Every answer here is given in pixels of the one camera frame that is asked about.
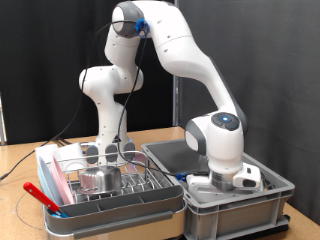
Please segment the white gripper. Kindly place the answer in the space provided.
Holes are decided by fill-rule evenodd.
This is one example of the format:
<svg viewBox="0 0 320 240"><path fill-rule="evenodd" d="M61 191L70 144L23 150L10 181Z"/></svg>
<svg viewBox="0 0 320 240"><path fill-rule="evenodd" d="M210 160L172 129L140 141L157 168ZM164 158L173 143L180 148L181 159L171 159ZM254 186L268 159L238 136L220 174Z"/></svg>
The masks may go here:
<svg viewBox="0 0 320 240"><path fill-rule="evenodd" d="M254 165L242 163L241 169L234 174L220 174L210 171L207 176L191 174L187 176L189 191L196 186L215 187L221 191L258 190L261 187L261 172Z"/></svg>

